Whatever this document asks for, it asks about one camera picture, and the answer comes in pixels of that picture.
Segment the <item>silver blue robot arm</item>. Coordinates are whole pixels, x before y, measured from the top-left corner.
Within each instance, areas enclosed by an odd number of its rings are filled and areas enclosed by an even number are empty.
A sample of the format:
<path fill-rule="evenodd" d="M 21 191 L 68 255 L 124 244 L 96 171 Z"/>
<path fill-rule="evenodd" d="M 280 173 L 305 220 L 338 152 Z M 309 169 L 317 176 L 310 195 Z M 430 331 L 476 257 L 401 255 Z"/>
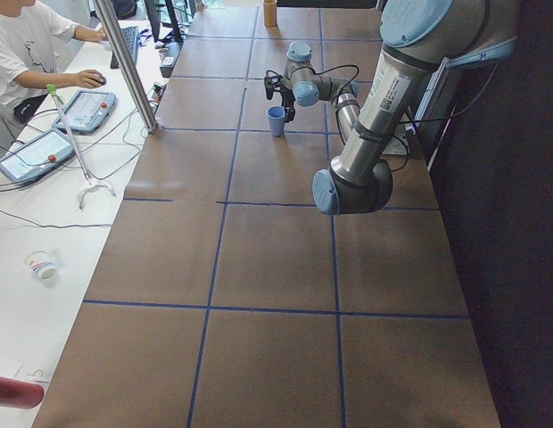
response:
<path fill-rule="evenodd" d="M 381 156 L 421 81 L 442 64 L 474 68 L 499 62 L 514 50 L 517 1 L 390 1 L 380 20 L 383 40 L 364 104 L 347 78 L 314 71 L 312 50 L 293 42 L 283 74 L 267 72 L 266 96 L 282 97 L 285 121 L 296 105 L 327 101 L 334 107 L 343 151 L 312 183 L 313 200 L 327 215 L 380 210 L 392 195 L 392 172 Z"/>

